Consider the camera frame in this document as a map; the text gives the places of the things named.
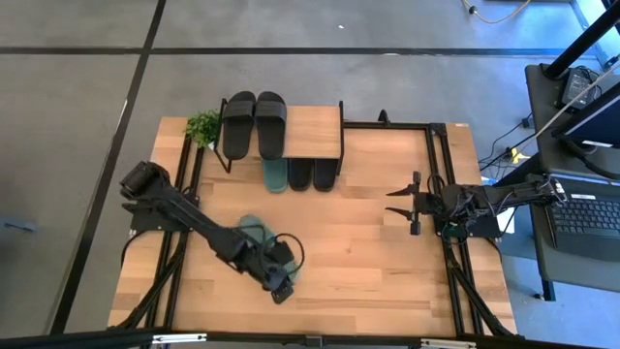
floor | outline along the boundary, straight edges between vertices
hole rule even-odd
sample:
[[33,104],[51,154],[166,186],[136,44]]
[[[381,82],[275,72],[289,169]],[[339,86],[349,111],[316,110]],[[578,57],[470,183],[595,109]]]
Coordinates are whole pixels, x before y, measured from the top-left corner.
[[[517,6],[478,5],[492,18]],[[156,6],[157,0],[4,0],[0,47],[141,48]],[[469,16],[458,0],[175,0],[164,9],[154,47],[565,48],[581,31],[571,5],[557,3],[535,2],[491,26]],[[9,337],[46,331],[139,57],[0,53],[0,212],[39,226],[34,234],[0,235],[0,336]],[[393,120],[467,122],[481,158],[529,113],[525,66],[551,59],[151,55],[67,330],[98,330],[107,322],[129,223],[116,183],[148,158],[161,116],[217,108],[243,89],[274,90],[290,104],[343,100],[353,120],[372,120],[386,109]],[[590,56],[578,64],[598,67]],[[528,133],[517,130],[498,148]],[[560,301],[542,303],[529,298],[541,289],[535,262],[507,257],[505,267],[526,337],[620,342],[611,330],[620,328],[619,295],[558,285]]]

black desk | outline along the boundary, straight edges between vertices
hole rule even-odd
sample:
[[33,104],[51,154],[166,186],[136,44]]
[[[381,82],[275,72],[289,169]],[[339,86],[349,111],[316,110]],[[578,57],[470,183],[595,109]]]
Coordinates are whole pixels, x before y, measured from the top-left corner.
[[[554,106],[557,100],[561,81],[553,81],[543,76],[541,67],[530,65],[525,68],[530,105],[534,124],[538,132],[544,124],[558,112]],[[620,76],[611,75],[601,83],[603,91],[609,89]],[[567,113],[556,122],[560,124],[570,117]],[[527,174],[562,174],[602,178],[586,169],[583,163],[567,153],[561,145],[551,137],[550,132],[543,133],[537,139],[539,153],[528,159],[497,185],[520,182]],[[620,172],[620,150],[599,149],[589,157],[593,162],[613,172]],[[539,272],[542,278],[544,298],[554,301],[553,284],[551,281],[564,282],[585,287],[620,292],[620,263],[605,262],[595,259],[563,253],[553,248],[551,231],[543,208],[530,207],[536,243],[536,254]]]

green plant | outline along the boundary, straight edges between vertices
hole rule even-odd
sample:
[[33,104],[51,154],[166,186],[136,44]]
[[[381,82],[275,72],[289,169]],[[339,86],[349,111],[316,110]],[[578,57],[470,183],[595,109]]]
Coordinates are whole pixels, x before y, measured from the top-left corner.
[[219,115],[216,110],[194,113],[187,122],[185,134],[196,142],[198,147],[206,147],[211,142],[215,142]]

teal slipper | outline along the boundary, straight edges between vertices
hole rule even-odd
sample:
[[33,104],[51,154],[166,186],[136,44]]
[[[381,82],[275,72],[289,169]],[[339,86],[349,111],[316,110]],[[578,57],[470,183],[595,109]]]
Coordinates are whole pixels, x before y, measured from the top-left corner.
[[[251,214],[241,217],[241,222],[239,224],[239,227],[241,227],[241,231],[243,231],[243,233],[249,235],[250,237],[256,239],[257,241],[263,242],[264,239],[268,240],[266,247],[273,246],[272,238],[275,237],[275,234],[273,234],[273,232],[271,232],[269,228],[267,228],[264,225],[263,221],[261,221],[261,219],[259,219],[258,217],[253,216]],[[297,263],[295,261],[290,261],[284,266],[284,269],[288,272],[291,272],[295,270],[296,268],[297,268]],[[299,271],[293,272],[292,274],[289,275],[289,278],[292,282],[295,282],[298,277],[299,277]]]
[[269,193],[282,193],[289,185],[288,160],[263,160],[264,186]]

yellow cable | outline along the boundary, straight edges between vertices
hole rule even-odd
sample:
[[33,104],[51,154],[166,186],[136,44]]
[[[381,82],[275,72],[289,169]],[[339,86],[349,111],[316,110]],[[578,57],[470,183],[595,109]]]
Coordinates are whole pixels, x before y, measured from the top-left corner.
[[[468,7],[468,9],[473,8],[472,4],[470,4],[470,3],[469,3],[469,1],[467,1],[467,0],[461,0],[461,1],[463,2],[463,4],[465,4],[465,6],[467,6],[467,7]],[[483,16],[481,16],[481,15],[478,13],[478,10],[474,10],[474,15],[476,15],[478,18],[480,18],[480,20],[481,20],[481,21],[483,21],[483,22],[485,22],[485,23],[488,23],[488,24],[497,24],[497,23],[501,23],[501,22],[503,22],[504,20],[506,20],[506,19],[508,19],[508,18],[511,18],[511,17],[513,17],[513,16],[516,16],[516,14],[520,13],[520,12],[521,12],[521,10],[525,9],[525,7],[526,7],[526,6],[528,6],[528,5],[530,4],[530,2],[532,2],[532,0],[527,0],[526,2],[524,2],[524,3],[523,3],[523,5],[519,6],[519,8],[518,8],[518,9],[514,10],[514,12],[513,12],[513,13],[511,13],[511,14],[510,14],[510,15],[508,15],[508,16],[505,16],[505,17],[504,17],[504,18],[502,18],[502,19],[498,19],[498,20],[488,20],[488,19],[484,18]]]

